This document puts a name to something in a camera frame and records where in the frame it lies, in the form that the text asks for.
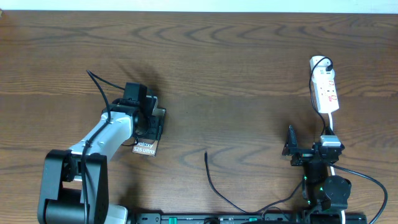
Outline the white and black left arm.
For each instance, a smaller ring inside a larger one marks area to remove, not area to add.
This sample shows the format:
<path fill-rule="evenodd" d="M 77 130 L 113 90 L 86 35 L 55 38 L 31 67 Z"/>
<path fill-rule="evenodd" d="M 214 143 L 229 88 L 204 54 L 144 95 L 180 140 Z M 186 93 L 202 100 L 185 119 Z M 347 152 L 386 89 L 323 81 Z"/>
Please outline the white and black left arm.
<path fill-rule="evenodd" d="M 117 99 L 81 141 L 51 150 L 44 160 L 39 223 L 134 222 L 126 207 L 109 202 L 108 163 L 128 139 L 135 153 L 154 156 L 165 114 L 157 97 Z"/>

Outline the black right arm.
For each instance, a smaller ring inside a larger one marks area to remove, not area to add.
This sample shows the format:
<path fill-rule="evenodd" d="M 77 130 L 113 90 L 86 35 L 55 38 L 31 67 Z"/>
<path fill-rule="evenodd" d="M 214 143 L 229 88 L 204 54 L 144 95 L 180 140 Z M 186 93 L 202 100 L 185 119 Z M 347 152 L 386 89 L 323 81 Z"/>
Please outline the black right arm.
<path fill-rule="evenodd" d="M 328 172 L 344 149 L 330 128 L 310 149 L 299 147 L 293 126 L 288 127 L 282 155 L 291 157 L 290 165 L 303 167 L 302 189 L 308 208 L 299 212 L 297 217 L 304 223 L 345 222 L 341 213 L 348 208 L 351 182 Z"/>

